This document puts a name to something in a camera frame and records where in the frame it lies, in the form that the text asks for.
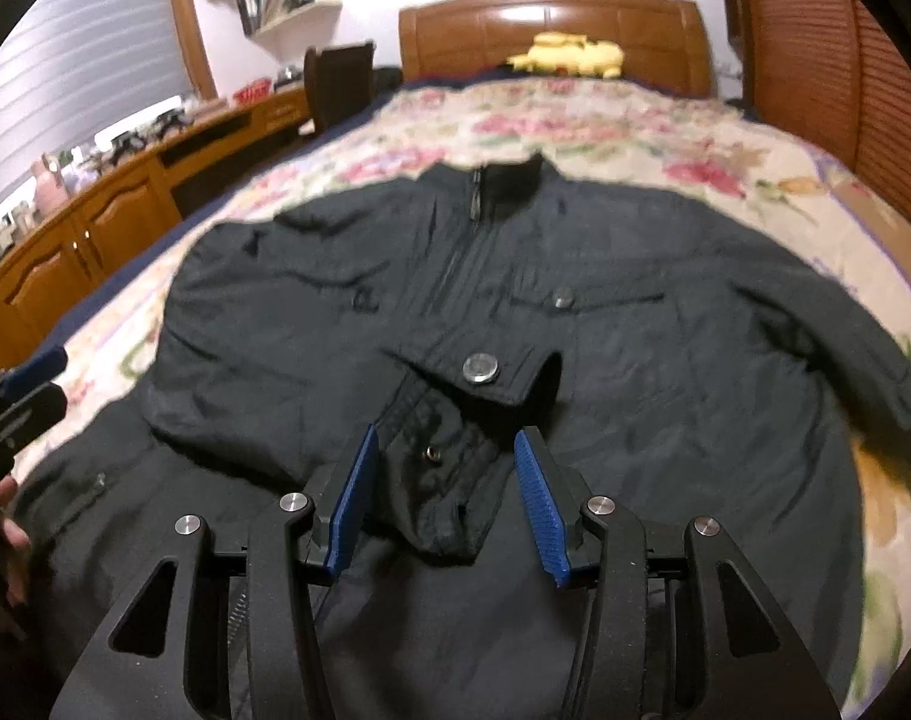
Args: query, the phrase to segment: jacket sleeve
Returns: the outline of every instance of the jacket sleeve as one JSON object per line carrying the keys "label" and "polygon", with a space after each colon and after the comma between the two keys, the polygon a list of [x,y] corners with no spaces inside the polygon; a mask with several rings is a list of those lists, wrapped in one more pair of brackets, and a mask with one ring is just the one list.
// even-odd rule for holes
{"label": "jacket sleeve", "polygon": [[827,377],[871,442],[911,457],[911,363],[872,314],[802,263],[742,263],[729,278],[757,303],[776,346]]}

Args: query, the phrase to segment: cabinet handle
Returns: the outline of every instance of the cabinet handle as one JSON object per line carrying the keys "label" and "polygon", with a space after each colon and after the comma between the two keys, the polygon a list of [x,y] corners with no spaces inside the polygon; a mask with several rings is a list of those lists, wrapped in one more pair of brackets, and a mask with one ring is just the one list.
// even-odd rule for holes
{"label": "cabinet handle", "polygon": [[99,266],[99,269],[102,269],[102,255],[98,253],[98,247],[92,242],[92,236],[89,234],[89,230],[86,230],[86,241],[89,241],[89,248],[92,250],[92,256],[95,258],[95,264]]}
{"label": "cabinet handle", "polygon": [[73,251],[75,252],[75,256],[79,258],[79,264],[82,266],[83,271],[86,271],[86,278],[89,279],[89,281],[92,281],[92,271],[89,271],[86,258],[83,257],[82,252],[79,251],[78,242],[73,241]]}

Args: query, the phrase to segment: zipper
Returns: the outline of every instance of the zipper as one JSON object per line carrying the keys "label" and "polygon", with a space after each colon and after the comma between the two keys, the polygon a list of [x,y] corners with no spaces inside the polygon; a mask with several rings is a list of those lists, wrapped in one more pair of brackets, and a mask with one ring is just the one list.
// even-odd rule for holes
{"label": "zipper", "polygon": [[478,224],[483,218],[483,169],[477,167],[472,173],[472,197],[469,199],[469,218]]}
{"label": "zipper", "polygon": [[473,223],[472,228],[463,231],[462,235],[459,236],[457,245],[452,249],[452,254],[449,255],[449,261],[447,261],[445,269],[442,271],[442,278],[439,279],[435,286],[435,290],[433,291],[433,300],[431,300],[431,303],[428,305],[428,310],[431,313],[437,313],[445,303],[445,299],[449,295],[449,288],[452,287],[454,277],[459,275],[459,271],[462,270],[462,262],[465,260],[469,245],[472,242],[473,235],[478,229],[478,223],[482,216],[483,169],[477,167],[472,173],[472,192],[469,196],[469,218],[471,218]]}

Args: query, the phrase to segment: metal screw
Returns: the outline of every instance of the metal screw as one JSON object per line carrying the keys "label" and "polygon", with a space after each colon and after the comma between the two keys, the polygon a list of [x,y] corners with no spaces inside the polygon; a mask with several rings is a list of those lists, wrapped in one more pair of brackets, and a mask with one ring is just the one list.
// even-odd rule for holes
{"label": "metal screw", "polygon": [[289,493],[279,499],[279,507],[285,512],[300,512],[308,506],[308,498],[302,493]]}
{"label": "metal screw", "polygon": [[722,529],[718,520],[712,517],[696,517],[696,530],[702,533],[702,536],[716,536]]}
{"label": "metal screw", "polygon": [[589,507],[589,511],[592,514],[596,514],[599,517],[612,514],[616,510],[616,504],[612,498],[606,498],[604,495],[596,495],[594,498],[589,498],[589,503],[586,506]]}
{"label": "metal screw", "polygon": [[179,517],[175,523],[175,532],[179,536],[191,536],[202,527],[202,520],[195,517],[195,514],[186,514],[185,517]]}

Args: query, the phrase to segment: bed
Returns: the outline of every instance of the bed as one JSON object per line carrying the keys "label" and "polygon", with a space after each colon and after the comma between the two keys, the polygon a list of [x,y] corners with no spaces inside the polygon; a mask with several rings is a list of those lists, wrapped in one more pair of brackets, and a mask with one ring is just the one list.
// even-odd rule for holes
{"label": "bed", "polygon": [[[625,79],[493,71],[545,29],[619,42]],[[60,379],[70,412],[20,455],[20,479],[151,364],[169,282],[212,225],[265,220],[332,191],[418,175],[440,160],[468,167],[539,148],[572,177],[679,191],[838,280],[911,360],[911,225],[827,152],[711,97],[711,52],[693,2],[455,0],[404,10],[400,36],[404,90],[341,137],[253,179],[74,333]],[[911,475],[899,458],[868,452],[855,433],[852,445],[867,601],[845,717],[859,715],[911,645]]]}

